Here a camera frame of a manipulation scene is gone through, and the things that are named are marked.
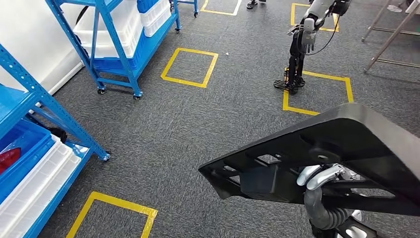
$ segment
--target yellow floor marking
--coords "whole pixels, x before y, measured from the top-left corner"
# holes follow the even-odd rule
[[[290,25],[294,26],[295,25],[295,8],[296,6],[304,6],[304,7],[310,7],[311,5],[308,4],[301,4],[301,3],[292,3],[292,10],[290,12]],[[337,14],[333,14],[332,18],[334,20],[334,26],[337,24]],[[323,28],[321,27],[320,30],[322,31],[334,31],[334,29],[330,29],[330,28]]]
[[[319,77],[319,78],[327,78],[327,79],[332,79],[332,80],[343,81],[346,86],[347,100],[349,101],[349,103],[352,103],[354,101],[353,93],[352,93],[352,85],[350,84],[350,78],[332,76],[332,75],[321,74],[321,73],[313,73],[309,71],[302,71],[302,74]],[[311,116],[316,116],[319,114],[318,112],[309,111],[309,110],[301,109],[301,108],[294,108],[294,107],[289,106],[289,92],[286,90],[283,91],[283,111],[291,111],[291,112],[302,113],[302,114],[307,114]]]
[[[74,221],[73,226],[68,232],[66,238],[73,238],[76,235],[77,230],[82,224],[82,221],[85,218],[86,214],[88,213],[89,209],[91,208],[94,200],[106,202],[117,207],[122,207],[125,209],[129,209],[129,210],[147,215],[146,224],[143,228],[143,232],[140,238],[149,237],[150,230],[152,229],[153,221],[155,220],[155,217],[158,214],[157,210],[150,207],[145,207],[145,206],[133,203],[133,202],[125,201],[116,197],[112,197],[103,193],[92,192],[89,195],[88,200],[86,200],[86,203],[83,206],[82,210],[80,211],[79,215],[77,216],[76,220]]]
[[[238,10],[239,10],[239,6],[241,5],[241,2],[242,2],[242,0],[238,0],[238,2],[236,3],[235,10],[233,11],[233,13],[229,13],[229,12],[222,12],[222,11],[206,10],[206,6],[209,3],[209,0],[204,0],[204,4],[201,7],[200,11],[209,12],[209,13],[215,13],[215,14],[229,15],[229,16],[236,16],[238,14]]]
[[[211,60],[209,69],[207,70],[207,73],[206,73],[206,75],[205,75],[204,80],[202,81],[202,83],[196,83],[196,82],[191,82],[191,81],[180,79],[180,78],[172,78],[172,77],[166,76],[168,74],[169,69],[171,68],[173,62],[175,61],[176,56],[178,55],[178,53],[180,51],[185,51],[185,52],[190,52],[190,53],[196,53],[196,54],[202,54],[202,55],[208,55],[208,56],[212,56],[213,57],[213,59]],[[175,83],[182,83],[182,84],[196,86],[196,87],[200,87],[200,88],[206,88],[207,87],[207,83],[210,80],[211,73],[213,72],[214,66],[216,65],[216,61],[217,61],[217,58],[218,57],[219,57],[219,54],[217,54],[217,53],[212,53],[212,52],[207,52],[207,51],[198,51],[198,50],[187,49],[187,48],[177,48],[175,50],[175,52],[173,53],[173,55],[171,56],[171,58],[169,59],[169,62],[166,65],[166,67],[163,70],[163,72],[160,75],[160,77],[163,80],[167,80],[167,81],[171,81],[171,82],[175,82]]]

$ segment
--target blue metal shelf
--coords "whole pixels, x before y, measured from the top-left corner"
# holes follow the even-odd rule
[[[140,74],[143,72],[143,69],[147,66],[153,54],[156,52],[159,45],[162,43],[163,39],[165,38],[166,34],[171,29],[171,26],[176,20],[176,17],[177,15],[175,13],[172,14],[171,17],[160,27],[158,31],[156,31],[156,33],[152,37],[147,37],[145,39],[145,42],[143,43],[143,47],[136,49],[134,54],[140,55],[140,60],[139,60],[140,66],[137,69],[132,70],[135,78],[138,78]],[[107,69],[107,70],[98,69],[98,71],[128,77],[127,72],[123,68]]]
[[[79,145],[73,141],[67,141],[66,145],[73,149],[73,152],[82,159],[67,181],[64,183],[63,187],[57,192],[55,197],[51,200],[51,202],[47,205],[38,219],[33,223],[32,227],[29,231],[25,234],[24,238],[34,238],[37,237],[38,234],[41,232],[42,228],[44,227],[45,223],[47,223],[50,216],[55,211],[55,208],[60,204],[60,201],[63,199],[64,195],[67,193],[70,186],[73,184],[77,176],[79,175],[82,168],[86,165],[86,162],[89,160],[90,156],[92,155],[92,150],[82,145]]]
[[[110,12],[114,9],[122,0],[45,0],[50,7],[51,11],[53,12],[54,16],[56,17],[57,21],[61,25],[62,29],[64,30],[65,34],[69,38],[70,42],[72,43],[73,47],[75,48],[76,52],[79,54],[80,58],[82,59],[86,69],[89,71],[89,74],[93,78],[94,82],[98,87],[98,93],[104,94],[106,85],[108,84],[116,84],[124,87],[130,87],[133,89],[134,99],[138,100],[142,96],[143,92],[140,90],[139,85],[137,83],[137,78],[140,76],[143,69],[146,67],[147,63],[149,62],[150,58],[158,48],[159,44],[162,42],[163,38],[167,34],[171,25],[176,22],[176,31],[181,30],[181,25],[179,22],[179,14],[178,14],[178,6],[177,0],[173,0],[174,7],[173,7],[173,14],[169,20],[165,23],[164,26],[159,29],[158,33],[149,39],[147,39],[147,44],[141,49],[136,49],[136,54],[139,56],[141,54],[140,60],[140,67],[136,69],[132,69],[130,67],[129,61],[127,56],[124,52],[124,49],[121,45],[119,37],[117,35],[116,29],[112,23],[112,18]],[[77,36],[73,33],[73,30],[67,23],[61,8],[59,7],[63,3],[74,3],[74,4],[81,4],[81,5],[89,5],[94,6],[95,9],[95,17],[94,17],[94,26],[93,26],[93,37],[92,37],[92,58],[89,58],[87,52],[80,44]],[[101,69],[98,70],[95,68],[95,45],[96,45],[96,38],[97,38],[97,29],[98,29],[98,19],[99,14],[101,15],[106,29],[108,30],[109,35],[111,36],[112,42],[115,46],[115,49],[118,54],[118,58],[121,61],[122,68],[113,68],[113,69]],[[112,80],[108,78],[102,78],[99,76],[99,72],[108,72],[112,74],[122,75],[128,77],[129,82],[122,82],[117,80]]]
[[[96,0],[57,0],[59,4],[71,3],[84,6],[96,6]],[[108,11],[112,11],[122,0],[105,0],[105,5]]]
[[[55,125],[66,130],[80,143],[67,142],[75,154],[82,158],[82,162],[71,174],[64,186],[57,192],[54,199],[32,225],[25,237],[36,237],[44,227],[67,190],[74,182],[81,169],[92,153],[99,159],[108,160],[109,154],[71,117],[71,115],[29,74],[29,72],[0,44],[0,66],[13,76],[28,92],[0,85],[0,139],[9,132],[14,125],[24,117],[28,117],[29,110],[36,111]],[[38,108],[40,103],[48,112]]]
[[[0,138],[24,117],[37,103],[31,92],[22,92],[0,85]]]

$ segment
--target white storage box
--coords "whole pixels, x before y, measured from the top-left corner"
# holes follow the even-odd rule
[[[152,37],[170,17],[169,1],[159,0],[146,13],[141,13],[145,35],[147,37]]]
[[[140,37],[142,35],[143,26],[140,22],[140,16],[137,16],[137,27],[134,28],[134,31],[131,33],[131,36],[128,37],[129,41],[124,42],[121,41],[122,48],[124,49],[125,56],[127,58],[132,58],[134,56],[134,52],[136,51],[137,44],[139,43]],[[83,48],[88,52],[89,57],[91,56],[92,52],[92,44],[82,45]],[[115,49],[114,44],[110,45],[98,45],[96,44],[95,49],[95,58],[105,58],[105,57],[117,57],[118,53]]]
[[[137,10],[135,0],[123,0],[112,12],[111,17],[118,38],[128,58],[132,58],[139,42],[143,25],[141,23],[140,13]],[[83,14],[80,21],[74,28],[74,33],[79,37],[82,46],[91,56],[93,20],[95,8],[89,7]],[[98,21],[98,31],[96,40],[95,58],[118,57],[111,36],[102,20],[101,15]]]
[[[170,12],[170,3],[168,0],[159,0],[155,3],[146,13],[140,13],[143,26],[150,26],[154,23],[156,19],[162,16],[163,11],[166,11],[169,6]]]
[[[52,135],[55,144],[0,204],[0,238],[21,238],[70,177],[81,159]]]

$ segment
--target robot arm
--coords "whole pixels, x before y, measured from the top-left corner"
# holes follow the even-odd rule
[[[303,62],[305,55],[308,55],[307,53],[313,51],[315,48],[317,31],[323,26],[325,19],[332,13],[338,14],[339,16],[344,15],[349,8],[350,2],[351,0],[310,1],[311,6],[306,11],[300,24],[292,27],[288,32],[289,35],[293,35],[293,41],[290,47],[289,67],[284,72],[284,80],[274,82],[276,88],[287,90],[290,94],[296,94],[299,88],[305,85],[305,81],[302,78]]]

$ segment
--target white object on floor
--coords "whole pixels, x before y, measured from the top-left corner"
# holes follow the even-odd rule
[[[89,7],[73,30],[89,56],[91,56],[92,52],[94,16],[95,8]],[[143,30],[140,13],[137,10],[137,2],[134,0],[123,0],[111,12],[111,17],[127,58],[132,58]],[[100,15],[95,58],[104,57],[118,57],[118,54]]]
[[[55,197],[81,159],[52,135],[55,144],[0,204],[0,238],[20,238]]]
[[[386,9],[390,10],[391,12],[402,12],[403,10],[395,5],[389,5]]]

